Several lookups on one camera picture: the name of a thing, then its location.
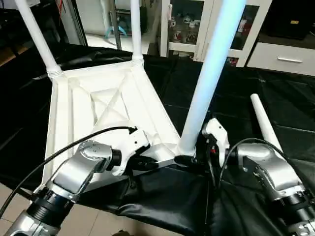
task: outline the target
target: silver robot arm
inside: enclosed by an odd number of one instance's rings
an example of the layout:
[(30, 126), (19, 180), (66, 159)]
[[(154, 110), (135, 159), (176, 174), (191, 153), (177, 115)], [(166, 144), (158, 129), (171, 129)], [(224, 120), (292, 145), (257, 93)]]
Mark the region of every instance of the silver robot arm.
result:
[[(229, 150), (227, 132), (217, 119), (211, 119), (203, 134), (219, 149), (219, 164)], [(315, 236), (315, 207), (312, 195), (305, 189), (295, 170), (265, 144), (240, 144), (233, 155), (241, 171), (253, 174), (262, 186), (275, 215), (291, 236)]]
[(115, 176), (121, 176), (136, 151), (149, 145), (142, 130), (131, 133), (119, 149), (96, 141), (81, 143), (76, 153), (60, 165), (4, 236), (57, 235), (94, 173), (110, 171)]

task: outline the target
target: white pipe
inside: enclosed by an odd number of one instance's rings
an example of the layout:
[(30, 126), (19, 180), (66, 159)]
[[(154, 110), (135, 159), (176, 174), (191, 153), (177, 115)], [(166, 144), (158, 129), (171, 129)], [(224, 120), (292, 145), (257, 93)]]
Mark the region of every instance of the white pipe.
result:
[(39, 29), (39, 26), (33, 16), (31, 9), (26, 0), (15, 0), (16, 5), (22, 15), (26, 27), (28, 28), (31, 37), (46, 65), (49, 76), (58, 76), (62, 74), (60, 67), (57, 65), (47, 43)]
[(132, 61), (135, 64), (143, 64), (141, 50), (141, 28), (140, 28), (140, 3), (139, 0), (131, 0), (131, 31), (132, 31)]
[(183, 155), (194, 155), (195, 144), (224, 67), (246, 0), (223, 0), (215, 31), (191, 101), (182, 138), (177, 146)]
[(267, 113), (260, 101), (259, 96), (256, 93), (254, 93), (251, 95), (251, 100), (264, 140), (270, 142), (271, 144), (273, 144), (282, 151), (279, 140), (275, 134), (274, 129), (272, 128), (272, 125), (268, 119)]

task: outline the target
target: drawer handle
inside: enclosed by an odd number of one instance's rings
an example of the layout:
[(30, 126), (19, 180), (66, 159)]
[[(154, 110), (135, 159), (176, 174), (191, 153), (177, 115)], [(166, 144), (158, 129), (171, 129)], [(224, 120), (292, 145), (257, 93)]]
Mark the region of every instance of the drawer handle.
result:
[(288, 58), (282, 58), (282, 57), (278, 57), (278, 60), (282, 60), (282, 61), (289, 61), (289, 62), (294, 62), (294, 63), (302, 63), (302, 60), (297, 60), (297, 59), (288, 59)]

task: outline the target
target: black leather sheet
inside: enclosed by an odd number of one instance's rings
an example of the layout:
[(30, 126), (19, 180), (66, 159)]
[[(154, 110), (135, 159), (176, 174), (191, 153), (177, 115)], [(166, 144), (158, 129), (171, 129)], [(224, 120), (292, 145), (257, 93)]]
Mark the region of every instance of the black leather sheet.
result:
[[(111, 49), (73, 45), (55, 45), (52, 51), (63, 69), (120, 62), (131, 56)], [(197, 62), (145, 56), (145, 70), (179, 133), (200, 69)], [(0, 67), (0, 181), (4, 184), (16, 185), (43, 161), (51, 82), (31, 78), (44, 71), (35, 49)], [(312, 77), (226, 67), (206, 120), (217, 117), (228, 131), (232, 145), (243, 138), (262, 138), (250, 102), (250, 95), (258, 93), (284, 152), (313, 183), (314, 91)], [(204, 142), (200, 137), (198, 156), (204, 154)], [(25, 187), (34, 189), (40, 178), (41, 173), (34, 175)], [(209, 191), (208, 235), (285, 235), (264, 205), (261, 189), (252, 176), (230, 167), (224, 179), (221, 199), (213, 202)], [(206, 174), (172, 165), (141, 175), (136, 181), (136, 189), (131, 189), (126, 180), (85, 193), (80, 203), (184, 235), (203, 234), (209, 182)]]

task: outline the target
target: floor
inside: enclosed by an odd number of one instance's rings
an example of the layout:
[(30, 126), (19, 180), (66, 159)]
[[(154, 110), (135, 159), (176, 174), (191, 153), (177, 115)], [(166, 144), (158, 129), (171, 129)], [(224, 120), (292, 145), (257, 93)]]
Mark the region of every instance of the floor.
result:
[[(11, 189), (0, 184), (0, 206), (10, 194)], [(4, 235), (12, 222), (20, 212), (26, 209), (29, 201), (17, 195), (0, 220), (0, 235)], [(66, 220), (58, 236), (111, 236), (120, 230), (128, 231), (133, 236), (180, 236), (152, 225), (116, 216), (94, 208), (75, 205)]]
[[(104, 47), (104, 48), (114, 48), (116, 49), (116, 40), (113, 35), (105, 39), (104, 36), (86, 34), (87, 42), (89, 46), (92, 47)], [(141, 36), (142, 44), (142, 54), (147, 54), (149, 44), (151, 39), (151, 33), (147, 32)], [(127, 52), (132, 52), (132, 39), (131, 36), (121, 35), (122, 50)]]

